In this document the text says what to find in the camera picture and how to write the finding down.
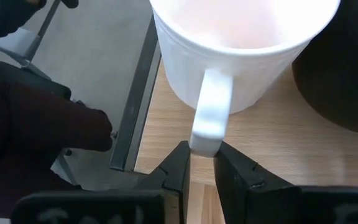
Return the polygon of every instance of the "white mug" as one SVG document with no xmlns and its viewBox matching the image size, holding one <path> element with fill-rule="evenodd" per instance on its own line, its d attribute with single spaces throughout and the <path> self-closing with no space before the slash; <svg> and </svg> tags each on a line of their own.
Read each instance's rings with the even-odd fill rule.
<svg viewBox="0 0 358 224">
<path fill-rule="evenodd" d="M 150 2 L 167 80 L 196 109 L 190 147 L 213 157 L 229 114 L 252 106 L 266 92 L 328 25 L 340 0 Z"/>
</svg>

